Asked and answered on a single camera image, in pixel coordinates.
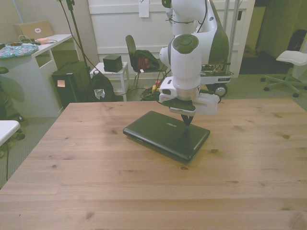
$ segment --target black laptop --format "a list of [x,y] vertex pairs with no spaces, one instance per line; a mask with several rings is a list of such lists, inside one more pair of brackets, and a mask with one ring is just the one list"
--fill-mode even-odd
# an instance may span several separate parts
[[149,111],[123,129],[130,139],[174,160],[188,163],[208,138],[210,131]]

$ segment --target laptop logo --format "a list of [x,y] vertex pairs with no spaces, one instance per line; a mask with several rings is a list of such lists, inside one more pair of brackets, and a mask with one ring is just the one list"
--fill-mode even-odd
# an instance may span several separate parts
[[177,127],[177,126],[175,126],[175,125],[173,125],[171,123],[167,123],[167,125],[172,126],[172,127]]

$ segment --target metal pole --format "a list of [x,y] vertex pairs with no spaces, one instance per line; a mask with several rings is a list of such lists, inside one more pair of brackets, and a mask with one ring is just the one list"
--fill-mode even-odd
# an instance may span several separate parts
[[[229,39],[229,54],[227,58],[227,63],[230,63],[232,50],[234,47],[235,35],[236,35],[236,23],[238,20],[239,8],[240,8],[240,0],[236,0],[235,8],[234,8],[234,16],[232,18],[231,34],[230,34],[230,39]],[[226,74],[229,73],[229,69],[230,69],[230,65],[227,65]]]
[[81,53],[82,53],[82,56],[83,56],[83,60],[84,60],[84,64],[85,64],[87,78],[89,80],[89,85],[91,87],[91,95],[89,97],[89,99],[91,99],[91,101],[88,101],[88,102],[94,102],[95,94],[94,94],[92,79],[91,79],[91,75],[90,75],[91,68],[87,65],[86,56],[85,56],[85,53],[84,53],[84,49],[83,49],[83,46],[82,46],[82,42],[81,42],[81,38],[80,38],[80,35],[79,35],[79,31],[78,31],[78,26],[77,26],[77,23],[76,23],[74,14],[73,14],[73,7],[72,6],[74,5],[74,0],[66,0],[66,2],[67,2],[68,9],[71,12],[71,17],[72,17],[72,20],[73,20],[73,25],[75,27],[76,34],[78,36],[79,46],[80,46],[80,50],[81,50]]
[[228,11],[229,11],[229,1],[230,0],[226,0],[225,2],[224,21],[223,21],[223,28],[225,32],[226,32],[226,25],[227,25]]

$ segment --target paper note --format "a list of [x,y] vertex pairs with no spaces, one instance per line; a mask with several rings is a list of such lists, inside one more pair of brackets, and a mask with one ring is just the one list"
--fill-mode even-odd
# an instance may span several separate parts
[[149,0],[139,0],[139,17],[149,18]]
[[58,80],[58,87],[65,87],[65,81],[64,80]]

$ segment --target white desk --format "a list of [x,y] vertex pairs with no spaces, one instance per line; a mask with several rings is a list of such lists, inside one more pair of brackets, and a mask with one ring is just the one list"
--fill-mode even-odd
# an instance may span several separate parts
[[20,124],[18,121],[0,121],[0,146],[3,145],[18,129]]
[[0,66],[9,69],[0,81],[23,117],[55,117],[62,109],[51,77],[58,69],[53,52],[76,50],[76,46],[70,34],[48,38],[57,42],[39,46],[30,56],[0,59]]
[[[123,62],[123,68],[119,72],[105,72],[105,65],[103,62],[99,62],[96,65],[96,68],[107,78],[110,79],[113,90],[116,95],[121,95],[127,92],[129,88],[129,72],[128,72],[128,63]],[[95,68],[90,72],[91,77],[95,72]],[[118,87],[116,80],[120,80],[120,87]],[[123,95],[124,101],[127,101],[127,95]]]

